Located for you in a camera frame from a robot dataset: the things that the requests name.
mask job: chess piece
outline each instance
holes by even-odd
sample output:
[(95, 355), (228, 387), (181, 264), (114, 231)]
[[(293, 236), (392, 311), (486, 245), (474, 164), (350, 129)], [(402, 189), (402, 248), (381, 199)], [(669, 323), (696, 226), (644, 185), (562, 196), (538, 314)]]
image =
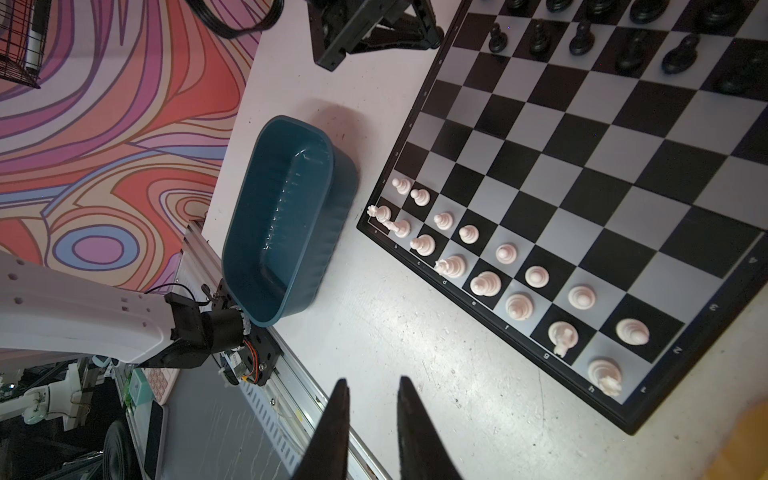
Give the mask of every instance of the chess piece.
[(755, 51), (746, 63), (725, 72), (715, 82), (715, 90), (728, 95), (744, 93), (762, 76), (766, 64), (768, 64), (768, 50)]
[(623, 319), (617, 323), (616, 335), (629, 345), (645, 345), (650, 340), (648, 327), (636, 319)]
[(451, 255), (435, 262), (435, 272), (448, 278), (459, 278), (467, 270), (467, 263), (461, 255)]
[(519, 322), (527, 320), (533, 313), (533, 302), (523, 293), (510, 295), (505, 306), (507, 315)]
[(426, 204), (429, 203), (429, 192), (427, 190), (424, 190), (423, 188), (419, 190), (416, 190), (414, 188), (413, 190), (411, 190), (411, 198), (413, 199), (416, 205), (419, 205), (420, 207), (424, 207)]
[(576, 35), (571, 39), (568, 49), (571, 55), (583, 55), (592, 49), (594, 45), (594, 33), (590, 31), (592, 22), (582, 20), (576, 27)]
[(505, 243), (496, 249), (496, 260), (504, 265), (509, 265), (518, 257), (518, 251), (514, 245)]
[(528, 46), (533, 55), (543, 55), (549, 50), (550, 36), (544, 22), (535, 20), (531, 43)]
[(587, 376), (605, 395), (621, 395), (621, 370), (611, 360), (592, 360), (587, 367)]
[(528, 4), (528, 0), (507, 0), (508, 10), (519, 10)]
[(370, 205), (366, 211), (371, 217), (376, 217), (379, 222), (389, 220), (389, 218), (392, 216), (392, 211), (386, 205), (382, 205), (381, 207)]
[(629, 19), (639, 25), (650, 23), (664, 13), (669, 0), (635, 0), (629, 8)]
[(602, 19), (616, 8), (616, 0), (584, 0), (584, 13), (593, 22)]
[(562, 12), (571, 6), (574, 0), (547, 0), (547, 10), (552, 13)]
[(549, 326), (549, 340), (554, 343), (552, 352), (564, 358), (569, 349), (572, 349), (578, 343), (578, 332), (576, 328), (568, 322), (555, 322)]
[(498, 23), (491, 28), (491, 39), (488, 40), (488, 50), (491, 53), (499, 53), (507, 47), (507, 34), (502, 31)]
[(435, 251), (435, 239), (431, 235), (421, 235), (411, 240), (411, 248), (422, 257), (427, 257)]
[(411, 233), (411, 224), (407, 220), (400, 220), (399, 222), (384, 220), (382, 225), (395, 232), (395, 235), (400, 238), (405, 238)]
[(465, 225), (458, 229), (458, 238), (464, 243), (474, 243), (480, 238), (480, 231), (474, 225)]
[(433, 220), (440, 230), (447, 230), (453, 225), (453, 215), (448, 212), (436, 214)]
[(743, 9), (740, 0), (713, 0), (699, 10), (696, 21), (704, 31), (717, 31), (733, 22)]
[(502, 291), (502, 279), (493, 272), (482, 272), (469, 282), (469, 289), (475, 295), (494, 296)]
[(628, 35), (627, 43), (616, 57), (616, 70), (622, 74), (631, 74), (637, 70), (645, 59), (645, 39), (648, 32), (636, 30)]
[(585, 285), (575, 286), (568, 292), (568, 302), (579, 310), (589, 310), (597, 299), (594, 290)]
[(696, 61), (696, 45), (699, 44), (699, 35), (691, 33), (683, 38), (680, 44), (669, 50), (661, 61), (661, 69), (666, 74), (678, 74), (686, 71)]
[(532, 266), (525, 271), (525, 281), (534, 288), (542, 288), (549, 283), (549, 272), (542, 266)]
[(408, 180), (407, 178), (393, 178), (392, 179), (392, 186), (397, 189), (397, 193), (401, 195), (406, 195), (409, 191), (411, 191), (411, 186), (413, 183)]

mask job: chessboard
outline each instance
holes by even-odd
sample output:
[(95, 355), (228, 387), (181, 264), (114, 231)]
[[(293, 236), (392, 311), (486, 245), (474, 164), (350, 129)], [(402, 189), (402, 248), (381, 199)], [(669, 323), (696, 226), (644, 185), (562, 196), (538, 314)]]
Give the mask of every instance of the chessboard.
[(635, 433), (768, 280), (766, 18), (465, 0), (358, 228)]

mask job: chessboard border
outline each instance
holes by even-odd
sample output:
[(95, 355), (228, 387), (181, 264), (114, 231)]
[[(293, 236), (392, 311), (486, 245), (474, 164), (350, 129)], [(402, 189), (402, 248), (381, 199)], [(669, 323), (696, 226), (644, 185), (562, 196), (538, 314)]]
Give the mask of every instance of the chessboard border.
[[(408, 113), (366, 206), (378, 203), (386, 181), (396, 165), (399, 152), (405, 146), (416, 117), (435, 83), (442, 62), (445, 60), (471, 4), (472, 0), (462, 0), (458, 7), (445, 39), (419, 89), (420, 94)], [(443, 281), (443, 278), (427, 262), (420, 260), (408, 249), (395, 243), (385, 232), (376, 228), (365, 212), (359, 217), (357, 229), (629, 435), (634, 435), (640, 429), (717, 338), (746, 308), (760, 289), (768, 283), (768, 236), (761, 233), (750, 246), (750, 249), (742, 256), (733, 272), (726, 277), (723, 285), (712, 296), (707, 306), (683, 328), (682, 333), (667, 347), (662, 357), (645, 376), (644, 381), (626, 399), (624, 404), (619, 404), (611, 397), (605, 396), (595, 389), (589, 381), (577, 374), (569, 365), (536, 344), (531, 338), (520, 333), (517, 329), (510, 329), (503, 319), (474, 300), (462, 288)]]

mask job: blue container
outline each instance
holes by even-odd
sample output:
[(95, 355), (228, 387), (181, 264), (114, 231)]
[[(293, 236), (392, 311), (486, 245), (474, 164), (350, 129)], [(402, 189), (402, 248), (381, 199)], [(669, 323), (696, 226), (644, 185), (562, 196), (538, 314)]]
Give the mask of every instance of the blue container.
[(315, 298), (352, 199), (357, 170), (321, 130), (289, 117), (264, 126), (224, 243), (232, 297), (258, 326)]

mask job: psychedelic pattern wallpaper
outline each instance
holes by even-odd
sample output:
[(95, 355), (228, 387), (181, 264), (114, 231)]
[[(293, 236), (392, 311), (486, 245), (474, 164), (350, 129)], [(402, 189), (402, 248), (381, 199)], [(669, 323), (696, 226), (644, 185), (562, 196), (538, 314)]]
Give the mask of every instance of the psychedelic pattern wallpaper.
[[(268, 9), (209, 5), (233, 27)], [(258, 43), (184, 0), (54, 0), (41, 89), (0, 81), (0, 250), (125, 289), (172, 281)]]

